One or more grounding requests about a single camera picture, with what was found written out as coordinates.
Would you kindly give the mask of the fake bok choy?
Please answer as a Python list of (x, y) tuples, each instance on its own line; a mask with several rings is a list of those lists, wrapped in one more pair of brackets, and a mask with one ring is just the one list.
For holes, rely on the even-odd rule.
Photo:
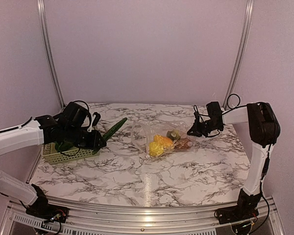
[(70, 142), (66, 142), (66, 141), (63, 141), (63, 142), (56, 142), (55, 143), (55, 150), (57, 152), (64, 152), (64, 151), (68, 151), (70, 150), (71, 148), (73, 148), (74, 145)]

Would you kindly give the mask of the clear zip top bag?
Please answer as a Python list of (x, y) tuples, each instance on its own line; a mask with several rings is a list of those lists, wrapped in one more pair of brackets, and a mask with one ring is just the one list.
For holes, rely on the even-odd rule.
[(187, 135), (183, 121), (135, 121), (131, 141), (146, 158), (158, 159), (174, 152), (189, 151), (196, 139)]

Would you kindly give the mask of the green plastic basket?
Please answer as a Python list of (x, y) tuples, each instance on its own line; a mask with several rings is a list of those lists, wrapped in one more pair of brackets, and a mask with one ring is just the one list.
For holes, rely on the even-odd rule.
[(41, 156), (50, 164), (62, 164), (72, 161), (77, 161), (89, 157), (93, 157), (98, 153), (95, 150), (79, 149), (76, 147), (71, 148), (68, 151), (57, 152), (55, 150), (55, 143), (49, 143), (43, 145), (41, 148)]

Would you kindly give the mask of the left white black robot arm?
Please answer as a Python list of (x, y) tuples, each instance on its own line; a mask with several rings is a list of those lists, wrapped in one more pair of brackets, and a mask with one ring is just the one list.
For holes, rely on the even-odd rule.
[[(98, 113), (91, 114), (80, 101), (70, 102), (57, 115), (44, 115), (26, 123), (0, 130), (0, 156), (25, 147), (52, 142), (71, 143), (78, 149), (99, 150), (106, 140), (94, 126), (100, 120)], [(18, 199), (31, 212), (47, 218), (52, 207), (44, 192), (36, 185), (26, 184), (0, 170), (0, 194)]]

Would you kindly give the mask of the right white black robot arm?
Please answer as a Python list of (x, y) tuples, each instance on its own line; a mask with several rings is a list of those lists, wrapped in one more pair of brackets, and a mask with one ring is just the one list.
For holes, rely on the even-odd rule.
[(206, 105), (207, 120), (193, 106), (195, 120), (187, 135), (194, 137), (214, 138), (226, 125), (247, 123), (252, 141), (252, 158), (247, 179), (240, 191), (233, 215), (244, 219), (252, 211), (252, 206), (258, 204), (263, 197), (263, 180), (268, 172), (270, 155), (281, 129), (279, 122), (269, 103), (256, 102), (237, 105), (227, 111), (222, 111), (217, 101)]

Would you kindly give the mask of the fake green yellow pear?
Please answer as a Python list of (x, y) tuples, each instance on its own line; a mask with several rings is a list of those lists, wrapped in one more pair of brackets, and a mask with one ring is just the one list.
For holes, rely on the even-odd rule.
[(181, 135), (178, 130), (173, 129), (167, 132), (166, 137), (171, 139), (172, 141), (177, 141), (181, 138)]

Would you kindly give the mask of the right aluminium frame post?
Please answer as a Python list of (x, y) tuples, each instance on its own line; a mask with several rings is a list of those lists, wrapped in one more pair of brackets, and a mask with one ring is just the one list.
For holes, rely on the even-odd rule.
[(242, 27), (242, 33), (241, 38), (239, 41), (239, 47), (234, 63), (234, 67), (231, 73), (230, 82), (227, 88), (227, 92), (223, 101), (223, 108), (227, 109), (227, 99), (228, 97), (234, 92), (235, 85), (238, 80), (241, 64), (243, 61), (245, 49), (248, 42), (248, 37), (250, 33), (250, 27), (252, 22), (252, 14), (254, 9), (254, 0), (247, 0), (246, 6), (245, 6), (245, 13), (244, 13), (244, 20), (243, 20), (243, 27)]

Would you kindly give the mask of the aluminium frame post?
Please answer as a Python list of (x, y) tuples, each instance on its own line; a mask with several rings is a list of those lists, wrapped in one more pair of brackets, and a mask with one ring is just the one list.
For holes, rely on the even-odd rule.
[(238, 80), (241, 64), (243, 61), (245, 49), (248, 42), (248, 37), (250, 33), (250, 27), (252, 22), (252, 14), (254, 9), (254, 0), (247, 0), (246, 6), (245, 6), (245, 13), (244, 13), (244, 20), (243, 20), (243, 27), (242, 27), (242, 33), (241, 38), (239, 41), (239, 47), (234, 63), (234, 67), (231, 73), (230, 82), (227, 88), (227, 92), (223, 101), (223, 108), (227, 109), (227, 99), (228, 97), (234, 92), (235, 85)]
[(45, 1), (44, 0), (37, 0), (37, 8), (38, 8), (38, 14), (40, 19), (40, 25), (41, 25), (41, 31), (42, 31), (42, 38), (44, 41), (44, 47), (47, 57), (47, 62), (49, 66), (49, 71), (51, 74), (52, 83), (54, 85), (55, 94), (58, 100), (58, 103), (60, 105), (60, 108), (63, 109), (65, 107), (65, 101), (63, 98), (63, 94), (60, 88), (57, 71), (53, 59), (52, 49), (51, 49), (51, 43), (49, 38), (49, 31), (48, 31), (48, 22), (47, 22), (47, 16), (46, 16), (46, 9), (45, 9)]

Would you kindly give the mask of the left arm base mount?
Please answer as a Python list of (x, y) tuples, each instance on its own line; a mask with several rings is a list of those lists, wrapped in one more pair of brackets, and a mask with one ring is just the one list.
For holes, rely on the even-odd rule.
[(34, 209), (29, 207), (25, 211), (27, 214), (46, 220), (47, 222), (65, 223), (69, 209), (58, 205), (48, 204), (46, 207)]

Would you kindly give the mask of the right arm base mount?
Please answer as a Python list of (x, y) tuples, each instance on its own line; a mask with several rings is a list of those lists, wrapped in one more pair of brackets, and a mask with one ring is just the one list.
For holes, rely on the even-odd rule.
[(257, 208), (240, 209), (239, 206), (231, 206), (215, 210), (214, 216), (220, 224), (233, 223), (241, 220), (257, 217)]

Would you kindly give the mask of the front aluminium rail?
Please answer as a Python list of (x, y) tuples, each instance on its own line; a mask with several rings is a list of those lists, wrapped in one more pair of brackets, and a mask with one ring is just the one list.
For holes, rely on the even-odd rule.
[[(269, 217), (252, 235), (286, 235), (272, 197), (268, 197)], [(63, 235), (235, 235), (233, 224), (219, 224), (218, 208), (235, 202), (204, 206), (134, 207), (78, 202), (49, 196), (49, 202), (69, 209)], [(22, 224), (22, 234), (35, 234), (33, 228), (56, 233), (56, 223), (41, 228), (42, 219), (27, 215), (19, 202), (10, 201), (0, 225), (0, 235), (11, 235)]]

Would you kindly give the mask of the left aluminium frame post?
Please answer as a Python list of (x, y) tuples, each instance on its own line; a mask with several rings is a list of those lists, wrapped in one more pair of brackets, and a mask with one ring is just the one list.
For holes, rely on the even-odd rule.
[(49, 66), (49, 71), (51, 74), (52, 83), (54, 85), (55, 94), (58, 100), (58, 103), (60, 105), (60, 108), (63, 109), (65, 107), (65, 101), (63, 98), (63, 94), (60, 88), (57, 71), (53, 59), (52, 49), (51, 49), (51, 43), (49, 38), (49, 31), (48, 31), (48, 22), (47, 22), (47, 16), (46, 16), (46, 9), (45, 9), (45, 1), (44, 0), (37, 0), (37, 8), (38, 8), (38, 14), (40, 19), (40, 25), (41, 25), (41, 31), (42, 31), (42, 38), (44, 41), (44, 47), (47, 57), (47, 62)]

